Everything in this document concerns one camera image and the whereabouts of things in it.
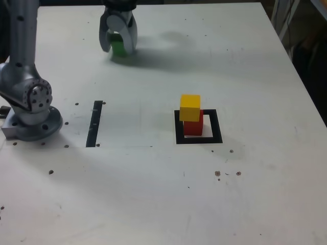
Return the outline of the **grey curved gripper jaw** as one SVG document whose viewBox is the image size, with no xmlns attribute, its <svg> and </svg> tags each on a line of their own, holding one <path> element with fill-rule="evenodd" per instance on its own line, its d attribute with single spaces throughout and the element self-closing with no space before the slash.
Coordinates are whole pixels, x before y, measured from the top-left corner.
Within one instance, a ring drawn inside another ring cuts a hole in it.
<svg viewBox="0 0 327 245">
<path fill-rule="evenodd" d="M 107 40 L 113 54 L 132 55 L 137 44 L 137 25 L 132 11 L 111 12 L 107 24 Z"/>
<path fill-rule="evenodd" d="M 100 26 L 99 26 L 99 42 L 102 50 L 104 52 L 110 51 L 110 43 L 107 40 L 107 33 L 109 30 L 109 26 L 107 24 L 107 18 L 109 17 L 109 11 L 105 9 L 103 15 L 100 17 Z"/>
</svg>

